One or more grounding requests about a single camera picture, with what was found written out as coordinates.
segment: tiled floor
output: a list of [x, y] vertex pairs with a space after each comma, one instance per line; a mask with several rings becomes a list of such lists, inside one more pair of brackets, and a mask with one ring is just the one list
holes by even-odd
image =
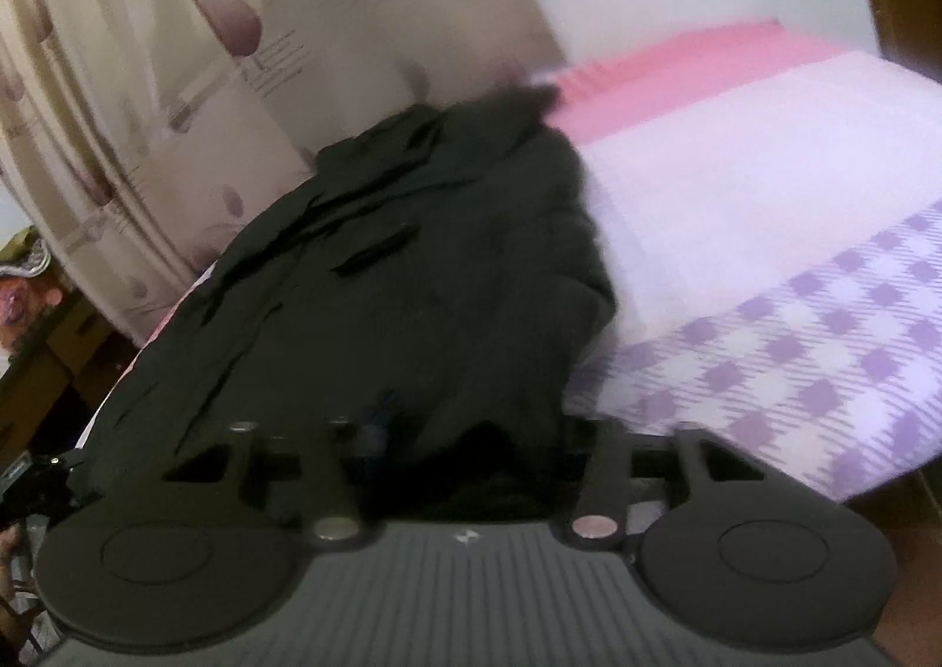
[[942, 513], [920, 477], [906, 477], [853, 506], [896, 550], [898, 581], [877, 628], [903, 667], [942, 665]]

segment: bed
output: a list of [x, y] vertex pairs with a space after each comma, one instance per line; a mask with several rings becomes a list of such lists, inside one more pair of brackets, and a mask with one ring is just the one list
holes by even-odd
[[553, 79], [620, 301], [568, 413], [835, 500], [942, 453], [942, 88], [774, 22]]

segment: ribbed gray surface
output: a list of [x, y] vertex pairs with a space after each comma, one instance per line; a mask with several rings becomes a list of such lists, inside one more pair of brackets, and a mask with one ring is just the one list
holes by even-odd
[[[463, 543], [469, 532], [477, 539]], [[313, 563], [279, 612], [231, 642], [174, 656], [66, 642], [48, 667], [890, 667], [868, 642], [745, 654], [653, 607], [610, 554], [535, 526], [390, 526], [369, 550]]]

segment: black cloth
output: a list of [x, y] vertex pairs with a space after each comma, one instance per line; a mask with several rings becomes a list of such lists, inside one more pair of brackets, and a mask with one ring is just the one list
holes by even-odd
[[77, 491], [108, 493], [233, 421], [371, 416], [388, 510], [474, 502], [475, 479], [519, 507], [520, 484], [546, 483], [563, 388], [615, 309], [581, 161], [542, 124], [554, 97], [416, 106], [325, 148], [105, 402]]

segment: curtain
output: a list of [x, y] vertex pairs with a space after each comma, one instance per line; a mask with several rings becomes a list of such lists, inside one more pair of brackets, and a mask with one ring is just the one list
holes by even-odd
[[319, 148], [560, 63], [534, 0], [0, 0], [0, 168], [139, 344]]

